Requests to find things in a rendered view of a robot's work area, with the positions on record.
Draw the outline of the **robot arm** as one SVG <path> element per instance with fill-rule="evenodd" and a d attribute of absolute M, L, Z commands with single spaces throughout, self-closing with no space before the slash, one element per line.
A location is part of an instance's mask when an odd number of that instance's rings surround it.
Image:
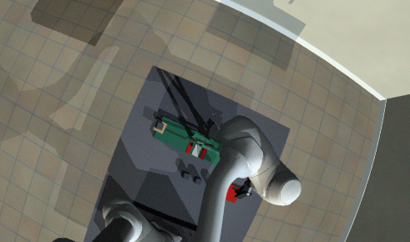
<path fill-rule="evenodd" d="M 220 242 L 225 197 L 238 177 L 249 177 L 252 189 L 272 204 L 291 204 L 301 193 L 299 179 L 280 161 L 267 137 L 249 118 L 237 115 L 228 120 L 220 126 L 219 136 L 220 161 L 205 186 L 194 242 Z M 113 197 L 102 211 L 105 229 L 92 242 L 182 240 L 181 235 L 156 221 L 149 223 L 124 197 Z"/>

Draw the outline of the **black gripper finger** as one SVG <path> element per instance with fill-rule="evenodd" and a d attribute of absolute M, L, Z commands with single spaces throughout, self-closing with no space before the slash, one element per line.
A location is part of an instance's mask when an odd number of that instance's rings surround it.
<path fill-rule="evenodd" d="M 243 199 L 248 195 L 251 196 L 251 188 L 248 188 L 247 180 L 239 189 L 236 189 L 234 187 L 232 187 L 232 189 L 235 191 L 235 193 L 237 193 L 235 195 L 235 198 L 237 199 Z"/>

